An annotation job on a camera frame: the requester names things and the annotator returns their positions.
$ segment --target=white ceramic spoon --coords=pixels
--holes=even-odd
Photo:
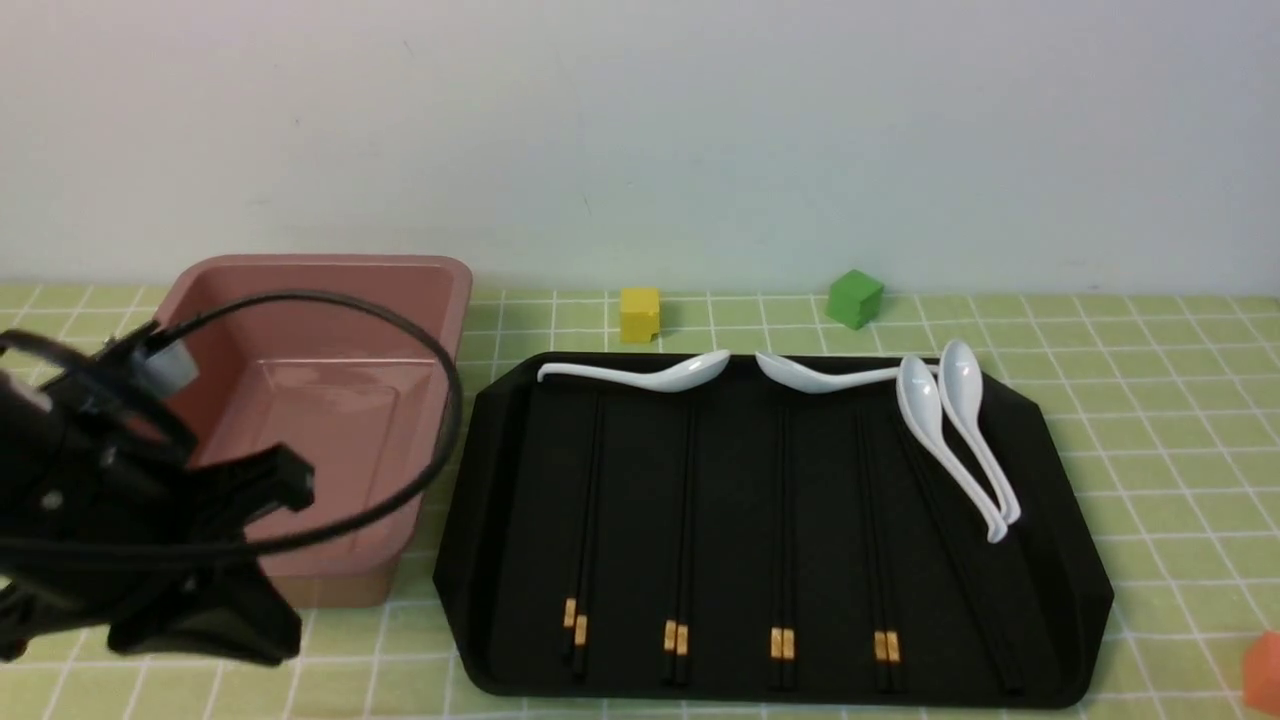
[[[942,409],[991,480],[991,487],[996,491],[996,502],[1000,505],[1000,516],[1006,524],[1012,525],[1023,516],[1023,507],[1009,484],[1005,470],[978,429],[978,410],[982,407],[982,369],[978,368],[978,357],[974,356],[969,343],[952,340],[942,351],[938,366],[942,369],[938,373]]]
[[[960,489],[969,496],[969,501],[987,521],[987,542],[1000,542],[1009,532],[1009,525],[1000,516],[996,503],[978,486],[978,480],[973,479],[960,459],[947,447],[947,441],[942,437],[942,401],[938,400],[938,386],[924,361],[914,355],[902,359],[901,372],[897,375],[897,406],[915,439],[955,478]]]
[[[806,368],[795,360],[774,355],[772,352],[756,352],[755,364],[760,366],[760,370],[768,375],[771,380],[809,395],[823,395],[827,392],[849,389],[851,387],[892,380],[897,377],[899,372],[897,368],[883,368],[881,370],[863,370],[860,373],[831,375],[827,373],[819,373],[818,370]],[[938,372],[938,369],[932,365],[925,366],[929,368],[929,372]]]
[[[698,387],[705,382],[716,379],[728,364],[728,350],[717,350],[698,357],[690,357],[684,363],[672,365],[657,373],[628,373],[626,370],[611,370],[596,368],[595,365],[577,365],[573,363],[548,363],[538,369],[538,382],[543,382],[547,375],[577,375],[604,380],[623,386],[637,387],[653,392],[684,392]]]

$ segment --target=black tray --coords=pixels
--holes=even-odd
[[[908,433],[891,382],[808,396],[771,382],[751,356],[676,395],[563,375],[536,382],[550,361],[648,373],[682,359],[550,352],[477,396],[435,570],[476,685],[1046,708],[1084,694],[1114,592],[1032,401],[986,378],[982,430],[1023,506],[1009,537],[988,544],[977,510]],[[896,365],[799,360],[828,373]],[[964,443],[950,439],[986,487]],[[593,468],[595,560],[579,674],[562,619]],[[692,539],[681,553],[686,474]],[[689,652],[686,683],[672,684],[664,633],[681,559]],[[782,621],[780,602],[791,609]],[[794,660],[780,661],[772,630],[788,625]],[[890,635],[877,632],[896,632],[899,662],[886,660]]]

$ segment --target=gold chopstick band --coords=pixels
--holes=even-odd
[[[876,630],[876,661],[897,664],[902,661],[902,652],[897,644],[896,630]]]
[[[796,659],[796,632],[791,628],[782,629],[782,660]]]
[[[892,664],[901,662],[902,661],[902,655],[899,652],[899,648],[897,648],[897,633],[896,632],[890,630],[890,632],[884,633],[884,644],[887,646],[886,650],[888,651],[888,661],[892,662]]]

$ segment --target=green checkered tablecloth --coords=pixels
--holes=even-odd
[[[164,287],[0,286],[0,328],[84,350],[150,318]],[[1251,717],[1240,659],[1280,628],[1280,300],[887,296],[854,332],[814,295],[666,293],[663,333],[617,340],[617,295],[477,290],[460,350],[474,395],[545,350],[936,354],[963,337],[1048,416],[1111,579],[1091,696],[1065,717]],[[51,375],[15,355],[0,366]],[[0,667],[5,720],[370,717],[974,717],[986,712],[489,697],[466,679],[430,573],[452,477],[426,497],[392,601],[305,611],[278,670],[180,656],[118,659],[101,630],[35,642]],[[996,712],[996,717],[1042,716]]]

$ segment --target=wooden block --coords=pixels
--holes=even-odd
[[[658,288],[627,287],[618,304],[618,328],[622,342],[650,342],[662,329]]]

